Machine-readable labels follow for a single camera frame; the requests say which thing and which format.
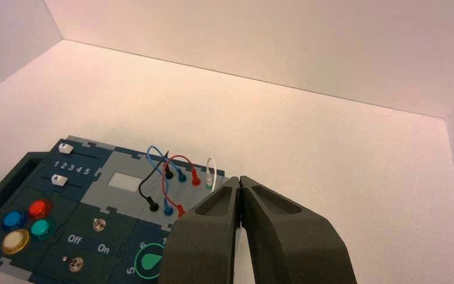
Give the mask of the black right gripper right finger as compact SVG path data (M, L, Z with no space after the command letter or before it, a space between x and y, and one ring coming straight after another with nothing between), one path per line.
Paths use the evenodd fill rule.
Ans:
M250 177L240 186L256 283L356 283L348 249L325 217Z

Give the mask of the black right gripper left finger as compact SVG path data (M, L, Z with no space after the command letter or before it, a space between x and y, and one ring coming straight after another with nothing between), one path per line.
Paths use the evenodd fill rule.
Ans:
M240 227L239 178L180 217L167 237L159 283L233 283Z

